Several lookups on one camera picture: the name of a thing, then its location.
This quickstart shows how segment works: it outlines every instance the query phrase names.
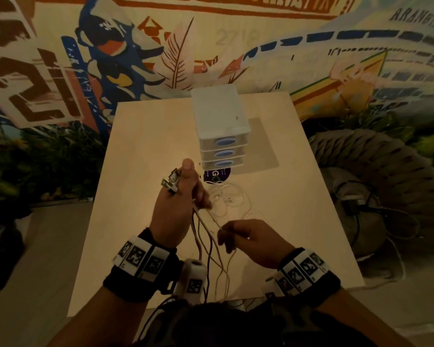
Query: tile floor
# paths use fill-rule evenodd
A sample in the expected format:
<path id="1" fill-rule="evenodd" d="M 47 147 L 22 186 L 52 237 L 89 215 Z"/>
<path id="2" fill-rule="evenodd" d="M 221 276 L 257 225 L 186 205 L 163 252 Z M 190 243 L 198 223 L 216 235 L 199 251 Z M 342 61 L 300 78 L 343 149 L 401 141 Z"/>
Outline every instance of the tile floor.
<path id="1" fill-rule="evenodd" d="M 0 347 L 43 347 L 68 322 L 91 210 L 90 203 L 35 210 L 26 252 L 0 292 Z M 434 347 L 434 268 L 353 295 L 417 346 Z"/>

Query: wooden table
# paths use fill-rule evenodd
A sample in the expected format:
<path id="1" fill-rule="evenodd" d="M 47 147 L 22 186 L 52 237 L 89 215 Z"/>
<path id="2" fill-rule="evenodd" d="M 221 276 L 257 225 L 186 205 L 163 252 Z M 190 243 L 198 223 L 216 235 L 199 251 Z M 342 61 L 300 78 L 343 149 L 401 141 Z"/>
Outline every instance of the wooden table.
<path id="1" fill-rule="evenodd" d="M 312 248 L 323 257 L 343 287 L 363 286 L 288 93 L 246 94 L 240 98 L 252 132 L 244 165 L 233 168 L 227 182 L 240 186 L 252 209 L 286 240 L 297 247 Z M 111 259 L 125 241 L 149 225 L 162 177 L 186 157 L 195 161 L 202 175 L 191 99 L 118 105 L 68 316 L 75 315 L 98 291 L 110 272 Z M 203 211 L 202 215 L 217 232 L 209 215 Z M 224 249 L 221 253 L 226 265 L 229 256 Z M 178 255 L 181 259 L 198 257 L 191 231 L 178 247 Z M 210 301 L 219 272 L 212 263 Z M 271 272 L 237 251 L 229 269 L 228 299 L 260 297 L 261 284 Z M 223 296 L 224 281 L 220 279 L 217 299 Z M 163 299 L 157 293 L 148 307 L 156 307 Z"/>

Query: circular sticker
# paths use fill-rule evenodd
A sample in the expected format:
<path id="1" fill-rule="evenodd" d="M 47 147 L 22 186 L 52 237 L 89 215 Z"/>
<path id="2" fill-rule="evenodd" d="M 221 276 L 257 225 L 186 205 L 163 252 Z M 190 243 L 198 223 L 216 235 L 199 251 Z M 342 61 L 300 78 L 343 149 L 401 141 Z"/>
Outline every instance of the circular sticker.
<path id="1" fill-rule="evenodd" d="M 204 182 L 209 184 L 222 183 L 230 176 L 231 168 L 206 170 L 204 172 Z"/>

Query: painted wall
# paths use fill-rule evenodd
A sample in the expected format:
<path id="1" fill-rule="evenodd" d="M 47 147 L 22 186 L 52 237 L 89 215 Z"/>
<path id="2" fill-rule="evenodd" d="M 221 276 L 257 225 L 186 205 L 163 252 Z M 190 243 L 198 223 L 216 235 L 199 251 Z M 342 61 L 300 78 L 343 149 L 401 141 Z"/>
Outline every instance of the painted wall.
<path id="1" fill-rule="evenodd" d="M 0 0 L 13 138 L 79 120 L 107 139 L 118 102 L 226 83 L 288 91 L 301 119 L 429 107 L 434 0 Z"/>

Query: right hand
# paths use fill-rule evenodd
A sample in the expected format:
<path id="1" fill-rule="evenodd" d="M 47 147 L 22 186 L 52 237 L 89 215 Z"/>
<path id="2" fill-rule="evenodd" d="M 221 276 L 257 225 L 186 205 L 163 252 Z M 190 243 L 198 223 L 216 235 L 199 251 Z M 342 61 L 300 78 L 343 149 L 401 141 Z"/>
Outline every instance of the right hand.
<path id="1" fill-rule="evenodd" d="M 257 264 L 277 269 L 295 247 L 283 239 L 266 222 L 259 219 L 232 220 L 217 234 L 218 244 L 225 244 L 227 253 L 239 248 Z"/>

